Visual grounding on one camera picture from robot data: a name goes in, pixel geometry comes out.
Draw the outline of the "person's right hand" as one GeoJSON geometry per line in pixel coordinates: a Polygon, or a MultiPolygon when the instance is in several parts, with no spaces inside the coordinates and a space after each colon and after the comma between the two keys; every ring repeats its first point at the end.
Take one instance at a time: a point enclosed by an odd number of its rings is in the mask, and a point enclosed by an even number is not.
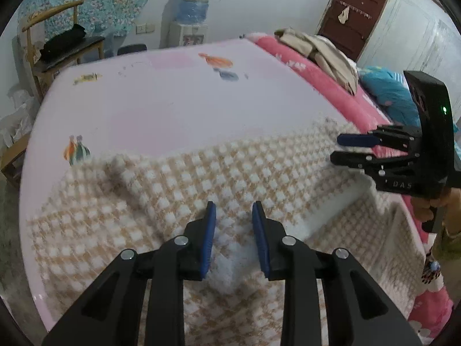
{"type": "Polygon", "coordinates": [[[446,187],[437,199],[411,197],[410,202],[416,219],[423,223],[434,217],[430,208],[445,208],[445,229],[452,236],[460,232],[460,189],[446,187]]]}

